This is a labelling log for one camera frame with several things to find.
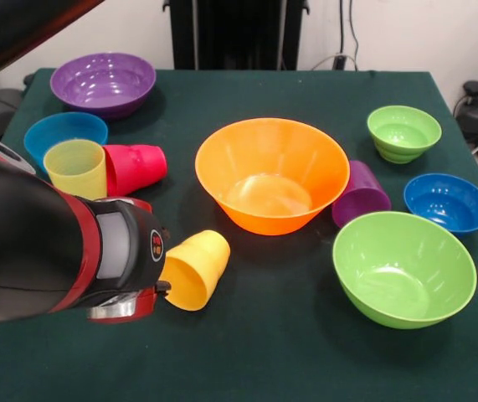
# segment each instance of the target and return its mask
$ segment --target green table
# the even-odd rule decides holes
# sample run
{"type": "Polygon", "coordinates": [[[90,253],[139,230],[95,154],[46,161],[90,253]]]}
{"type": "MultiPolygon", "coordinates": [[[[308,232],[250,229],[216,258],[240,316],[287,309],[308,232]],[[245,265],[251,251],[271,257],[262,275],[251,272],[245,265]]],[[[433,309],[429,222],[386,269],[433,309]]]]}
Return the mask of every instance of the green table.
{"type": "MultiPolygon", "coordinates": [[[[63,106],[40,70],[4,141],[17,152],[37,120],[63,106]]],[[[170,229],[171,245],[202,229],[225,235],[228,269],[208,306],[182,312],[162,300],[147,319],[101,326],[61,312],[0,323],[0,401],[431,401],[478,400],[478,289],[459,315],[418,331],[368,321],[344,296],[332,266],[330,210],[283,237],[246,233],[202,190],[198,146],[245,118],[279,116],[334,136],[366,162],[404,210],[403,186],[432,171],[478,186],[478,167],[429,74],[159,71],[157,87],[111,142],[161,146],[169,175],[136,196],[170,229]],[[404,166],[382,160],[367,114],[406,104],[435,116],[439,144],[404,166]]],[[[478,233],[465,245],[478,267],[478,233]]]]}

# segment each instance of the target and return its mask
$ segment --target orange bowl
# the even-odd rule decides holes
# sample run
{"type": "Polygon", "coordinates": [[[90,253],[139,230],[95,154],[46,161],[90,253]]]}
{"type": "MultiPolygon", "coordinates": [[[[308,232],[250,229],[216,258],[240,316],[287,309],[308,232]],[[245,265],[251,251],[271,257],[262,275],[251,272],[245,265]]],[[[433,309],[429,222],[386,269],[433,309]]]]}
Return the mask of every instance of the orange bowl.
{"type": "Polygon", "coordinates": [[[203,188],[238,226],[285,235],[339,197],[350,177],[331,137],[298,121],[239,121],[207,138],[196,156],[203,188]]]}

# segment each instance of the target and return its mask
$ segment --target green bowl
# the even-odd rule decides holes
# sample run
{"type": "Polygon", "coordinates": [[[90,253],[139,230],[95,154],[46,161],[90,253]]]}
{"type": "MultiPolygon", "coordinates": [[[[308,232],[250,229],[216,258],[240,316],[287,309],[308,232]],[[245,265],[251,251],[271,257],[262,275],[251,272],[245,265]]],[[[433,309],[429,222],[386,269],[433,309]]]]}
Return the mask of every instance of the green bowl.
{"type": "Polygon", "coordinates": [[[367,127],[380,155],[392,163],[413,161],[441,138],[439,123],[409,106],[381,107],[369,115],[367,127]]]}
{"type": "Polygon", "coordinates": [[[333,245],[343,290],[386,327],[428,327],[462,310],[475,294],[470,253],[449,231],[402,212],[376,212],[344,226],[333,245]]]}

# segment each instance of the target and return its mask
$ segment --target white wall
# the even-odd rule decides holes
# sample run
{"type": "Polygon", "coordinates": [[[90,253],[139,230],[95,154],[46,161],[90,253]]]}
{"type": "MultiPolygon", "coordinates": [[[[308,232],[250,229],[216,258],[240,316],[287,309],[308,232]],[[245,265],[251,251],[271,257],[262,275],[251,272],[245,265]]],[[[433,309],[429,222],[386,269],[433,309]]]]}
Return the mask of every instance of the white wall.
{"type": "MultiPolygon", "coordinates": [[[[310,69],[339,48],[339,2],[309,3],[311,15],[304,13],[302,25],[300,70],[310,69]]],[[[161,6],[162,0],[106,0],[2,71],[0,87],[20,87],[23,77],[39,67],[56,67],[83,54],[109,50],[137,54],[157,68],[172,68],[169,11],[163,13],[161,6]]],[[[361,70],[431,71],[450,105],[465,80],[478,79],[478,0],[354,0],[354,27],[361,70]]],[[[346,52],[353,53],[348,26],[346,52]]]]}
{"type": "Polygon", "coordinates": [[[58,67],[84,54],[121,51],[173,68],[170,13],[162,0],[106,0],[0,72],[0,87],[23,87],[40,67],[58,67]]]}
{"type": "MultiPolygon", "coordinates": [[[[339,2],[309,4],[311,15],[304,15],[302,25],[301,70],[339,51],[339,2]]],[[[450,106],[460,97],[464,81],[478,80],[478,0],[354,0],[353,20],[360,70],[430,71],[450,106]]],[[[347,24],[345,53],[353,51],[347,24]]],[[[331,66],[328,62],[323,68],[331,66]]]]}

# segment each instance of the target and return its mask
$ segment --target plastic bowl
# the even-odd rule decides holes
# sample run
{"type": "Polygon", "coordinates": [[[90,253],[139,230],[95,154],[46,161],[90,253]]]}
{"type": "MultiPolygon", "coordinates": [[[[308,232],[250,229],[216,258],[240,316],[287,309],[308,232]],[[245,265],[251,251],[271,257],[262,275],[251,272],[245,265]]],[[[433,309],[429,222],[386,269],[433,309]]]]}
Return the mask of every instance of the plastic bowl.
{"type": "Polygon", "coordinates": [[[107,120],[136,111],[155,85],[151,64],[131,54],[89,54],[59,67],[51,77],[53,93],[73,110],[107,120]]]}
{"type": "Polygon", "coordinates": [[[386,327],[428,327],[454,316],[475,294],[470,253],[447,230],[417,215],[375,212],[341,229],[333,262],[343,290],[386,327]]]}
{"type": "Polygon", "coordinates": [[[443,173],[413,178],[404,188],[404,202],[412,214],[455,235],[478,230],[478,188],[463,178],[443,173]]]}
{"type": "Polygon", "coordinates": [[[198,150],[196,174],[238,226],[258,235],[298,230],[348,183],[341,147],[306,124],[277,118],[239,121],[198,150]]]}
{"type": "Polygon", "coordinates": [[[71,111],[59,113],[38,121],[24,136],[24,147],[46,173],[44,157],[47,151],[59,142],[81,139],[105,145],[108,141],[108,127],[99,117],[71,111]]]}
{"type": "Polygon", "coordinates": [[[369,115],[367,127],[380,155],[392,163],[413,161],[441,138],[439,123],[409,106],[381,107],[369,115]]]}

